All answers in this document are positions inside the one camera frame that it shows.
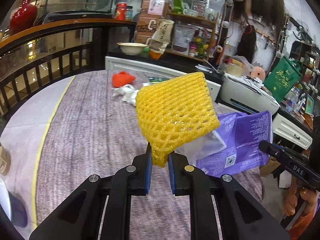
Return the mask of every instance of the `cardboard box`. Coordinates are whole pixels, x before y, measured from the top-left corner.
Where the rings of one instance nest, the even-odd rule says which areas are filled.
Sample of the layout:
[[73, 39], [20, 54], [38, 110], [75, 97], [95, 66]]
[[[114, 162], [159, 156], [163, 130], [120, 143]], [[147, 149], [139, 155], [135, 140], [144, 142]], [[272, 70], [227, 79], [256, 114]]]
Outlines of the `cardboard box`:
[[148, 14], [162, 15], [164, 6], [164, 0], [150, 0]]
[[161, 15], [140, 14], [137, 23], [137, 43], [145, 44], [156, 32], [158, 20]]
[[260, 166], [260, 176], [267, 177], [270, 175], [276, 168], [280, 166], [280, 163], [277, 162], [276, 158], [270, 156], [269, 161], [266, 165]]
[[149, 9], [150, 0], [142, 0], [140, 14], [147, 14]]

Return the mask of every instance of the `yellow tape line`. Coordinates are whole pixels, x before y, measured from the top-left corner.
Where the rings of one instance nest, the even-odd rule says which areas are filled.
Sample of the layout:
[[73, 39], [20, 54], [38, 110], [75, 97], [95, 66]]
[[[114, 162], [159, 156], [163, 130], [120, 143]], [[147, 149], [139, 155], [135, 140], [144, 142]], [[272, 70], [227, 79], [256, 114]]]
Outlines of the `yellow tape line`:
[[47, 133], [48, 133], [48, 130], [50, 128], [50, 125], [51, 125], [51, 122], [52, 122], [52, 119], [54, 118], [57, 110], [58, 110], [58, 107], [65, 95], [65, 93], [67, 92], [71, 82], [74, 80], [75, 76], [71, 77], [71, 80], [70, 82], [68, 83], [68, 85], [66, 86], [66, 89], [64, 90], [64, 92], [61, 94], [60, 98], [59, 98], [59, 101], [57, 102], [53, 112], [52, 112], [52, 115], [49, 119], [49, 122], [47, 123], [47, 126], [45, 128], [45, 131], [44, 131], [44, 134], [42, 136], [42, 139], [41, 139], [41, 143], [40, 143], [40, 147], [39, 147], [39, 150], [38, 150], [38, 153], [37, 153], [37, 156], [36, 156], [36, 165], [35, 165], [35, 169], [34, 169], [34, 172], [33, 172], [33, 179], [32, 179], [32, 188], [31, 188], [31, 201], [32, 201], [32, 220], [33, 220], [33, 225], [34, 225], [34, 229], [36, 229], [37, 227], [37, 210], [36, 210], [36, 187], [37, 187], [37, 176], [38, 176], [38, 168], [39, 168], [39, 162], [40, 162], [40, 158], [41, 158], [41, 153], [42, 153], [42, 148], [43, 148], [43, 145], [44, 145], [44, 140], [47, 136]]

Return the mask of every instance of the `red vase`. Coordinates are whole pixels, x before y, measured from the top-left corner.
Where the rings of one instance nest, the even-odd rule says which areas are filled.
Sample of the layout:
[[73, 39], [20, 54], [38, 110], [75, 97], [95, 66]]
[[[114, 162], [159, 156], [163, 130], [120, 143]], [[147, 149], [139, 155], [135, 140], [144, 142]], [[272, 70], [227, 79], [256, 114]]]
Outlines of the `red vase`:
[[16, 34], [31, 28], [37, 17], [37, 13], [37, 7], [30, 4], [30, 0], [22, 0], [21, 6], [12, 15], [10, 20], [11, 33]]

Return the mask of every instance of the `red canister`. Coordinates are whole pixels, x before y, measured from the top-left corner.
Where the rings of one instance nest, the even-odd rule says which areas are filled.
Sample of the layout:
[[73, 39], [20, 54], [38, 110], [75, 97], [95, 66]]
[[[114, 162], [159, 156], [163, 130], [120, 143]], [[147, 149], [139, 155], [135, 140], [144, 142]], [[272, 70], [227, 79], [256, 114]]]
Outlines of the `red canister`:
[[116, 20], [125, 20], [125, 13], [127, 11], [127, 3], [125, 2], [120, 2], [117, 5], [117, 9], [116, 9]]

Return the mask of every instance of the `bottle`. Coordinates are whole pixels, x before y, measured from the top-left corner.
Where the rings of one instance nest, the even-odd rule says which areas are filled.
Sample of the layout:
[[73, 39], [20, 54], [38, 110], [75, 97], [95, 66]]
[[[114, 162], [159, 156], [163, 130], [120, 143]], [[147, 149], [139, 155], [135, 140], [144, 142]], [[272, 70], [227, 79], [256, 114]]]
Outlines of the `bottle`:
[[296, 103], [296, 105], [293, 108], [293, 111], [298, 113], [301, 109], [301, 107], [303, 106], [304, 102], [306, 101], [305, 98], [301, 99], [298, 103]]
[[294, 105], [297, 103], [297, 101], [299, 99], [299, 94], [300, 94], [300, 90], [296, 89], [292, 93], [291, 97], [289, 98], [289, 100], [287, 102], [287, 105], [285, 107], [285, 109], [287, 109], [289, 113], [291, 113], [293, 111], [293, 107], [294, 107]]
[[196, 50], [197, 50], [197, 45], [196, 44], [191, 44], [189, 48], [189, 56], [194, 57], [196, 56]]
[[284, 99], [286, 99], [285, 101], [288, 101], [289, 98], [292, 96], [292, 93], [294, 92], [295, 87], [292, 87], [289, 92], [284, 96]]
[[125, 12], [125, 20], [126, 21], [132, 21], [132, 6], [127, 5], [127, 11]]

